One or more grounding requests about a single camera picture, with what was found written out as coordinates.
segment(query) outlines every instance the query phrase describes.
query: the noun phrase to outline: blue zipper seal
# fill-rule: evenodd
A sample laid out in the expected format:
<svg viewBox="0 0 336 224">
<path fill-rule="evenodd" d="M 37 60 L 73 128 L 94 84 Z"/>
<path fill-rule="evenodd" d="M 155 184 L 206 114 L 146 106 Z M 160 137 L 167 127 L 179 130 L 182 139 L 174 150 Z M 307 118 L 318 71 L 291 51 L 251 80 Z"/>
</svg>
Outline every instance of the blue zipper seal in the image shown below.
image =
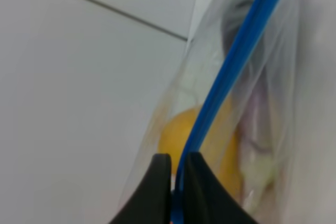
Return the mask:
<svg viewBox="0 0 336 224">
<path fill-rule="evenodd" d="M 183 222 L 183 167 L 188 152 L 198 151 L 223 101 L 247 63 L 279 0 L 254 0 L 235 41 L 201 108 L 178 164 L 173 194 L 172 221 Z"/>
</svg>

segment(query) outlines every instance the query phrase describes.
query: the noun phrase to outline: ziplock bag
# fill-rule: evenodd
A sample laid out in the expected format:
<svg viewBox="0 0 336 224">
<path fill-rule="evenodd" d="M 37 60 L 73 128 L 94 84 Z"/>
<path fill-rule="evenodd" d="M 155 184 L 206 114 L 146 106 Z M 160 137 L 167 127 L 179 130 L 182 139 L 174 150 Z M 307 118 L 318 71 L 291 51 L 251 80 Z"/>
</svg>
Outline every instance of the ziplock bag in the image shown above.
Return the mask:
<svg viewBox="0 0 336 224">
<path fill-rule="evenodd" d="M 298 0 L 212 0 L 153 113 L 120 206 L 155 153 L 183 190 L 186 153 L 200 151 L 259 223 L 278 223 L 290 183 Z"/>
</svg>

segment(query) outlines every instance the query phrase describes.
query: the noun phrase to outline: plastic bag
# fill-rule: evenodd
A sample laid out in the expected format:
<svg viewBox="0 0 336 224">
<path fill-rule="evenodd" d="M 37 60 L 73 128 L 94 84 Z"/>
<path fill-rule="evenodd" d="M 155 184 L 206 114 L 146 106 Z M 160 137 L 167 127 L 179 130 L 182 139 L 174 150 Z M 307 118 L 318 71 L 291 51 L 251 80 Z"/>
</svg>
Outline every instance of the plastic bag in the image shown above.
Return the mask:
<svg viewBox="0 0 336 224">
<path fill-rule="evenodd" d="M 141 181 L 154 153 L 171 155 L 174 181 L 176 174 L 181 174 L 178 164 L 183 149 L 200 148 L 217 179 L 249 214 L 260 223 L 281 219 L 290 182 L 299 5 L 298 0 L 273 1 L 276 8 L 268 10 L 266 27 L 259 27 L 261 35 L 246 49 L 248 60 L 242 68 L 229 69 L 238 78 L 225 83 L 229 93 L 215 118 L 205 120 L 210 125 L 201 145 L 185 148 L 187 139 L 193 137 L 190 133 L 196 118 L 229 60 L 231 46 L 238 43 L 238 31 L 256 33 L 240 27 L 249 13 L 251 16 L 251 9 L 258 8 L 257 1 L 212 0 L 175 79 L 153 113 L 121 206 Z"/>
</svg>

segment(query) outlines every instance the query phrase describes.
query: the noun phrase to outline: tile grout line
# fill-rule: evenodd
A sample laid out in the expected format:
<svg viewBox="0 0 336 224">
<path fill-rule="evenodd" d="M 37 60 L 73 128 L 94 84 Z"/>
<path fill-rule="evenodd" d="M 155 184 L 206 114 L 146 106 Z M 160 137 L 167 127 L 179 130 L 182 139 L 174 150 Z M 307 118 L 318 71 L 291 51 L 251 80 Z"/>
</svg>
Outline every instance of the tile grout line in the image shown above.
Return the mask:
<svg viewBox="0 0 336 224">
<path fill-rule="evenodd" d="M 172 31 L 166 30 L 166 29 L 164 29 L 164 28 L 162 28 L 160 26 L 157 26 L 155 24 L 147 22 L 146 20 L 143 20 L 141 18 L 135 17 L 132 14 L 126 13 L 126 12 L 124 12 L 122 10 L 119 10 L 117 8 L 109 6 L 109 5 L 107 5 L 107 4 L 105 4 L 105 3 L 101 2 L 101 1 L 98 1 L 98 0 L 85 0 L 85 1 L 88 1 L 88 2 L 90 2 L 92 4 L 94 4 L 94 5 L 97 5 L 97 6 L 101 7 L 101 8 L 107 9 L 107 10 L 109 10 L 111 12 L 117 13 L 117 14 L 119 14 L 121 16 L 124 16 L 124 17 L 126 17 L 128 19 L 131 19 L 131 20 L 133 20 L 133 21 L 135 21 L 137 23 L 140 23 L 142 25 L 150 27 L 150 28 L 152 28 L 154 30 L 160 31 L 160 32 L 162 32 L 164 34 L 170 35 L 170 36 L 172 36 L 172 37 L 174 37 L 176 39 L 182 40 L 184 42 L 187 42 L 187 40 L 188 40 L 188 38 L 186 38 L 186 37 L 184 37 L 182 35 L 176 34 L 176 33 L 172 32 Z"/>
</svg>

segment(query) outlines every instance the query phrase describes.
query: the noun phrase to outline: yellow fruit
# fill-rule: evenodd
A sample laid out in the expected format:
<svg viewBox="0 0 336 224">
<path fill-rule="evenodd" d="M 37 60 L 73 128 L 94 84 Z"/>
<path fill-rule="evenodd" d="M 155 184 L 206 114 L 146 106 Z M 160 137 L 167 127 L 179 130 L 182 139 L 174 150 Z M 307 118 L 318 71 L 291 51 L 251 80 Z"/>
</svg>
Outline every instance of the yellow fruit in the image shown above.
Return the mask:
<svg viewBox="0 0 336 224">
<path fill-rule="evenodd" d="M 238 199 L 242 186 L 238 167 L 238 140 L 234 135 L 227 142 L 224 135 L 221 135 L 222 129 L 226 129 L 223 126 L 223 122 L 226 122 L 229 116 L 229 105 L 229 100 L 222 105 L 200 151 L 203 153 L 210 168 L 215 167 L 217 161 L 220 161 L 215 175 L 229 194 L 233 198 Z M 185 142 L 196 121 L 199 109 L 200 107 L 197 107 L 181 112 L 171 119 L 162 131 L 158 144 L 158 152 L 170 154 L 172 159 L 172 174 L 176 174 Z"/>
</svg>

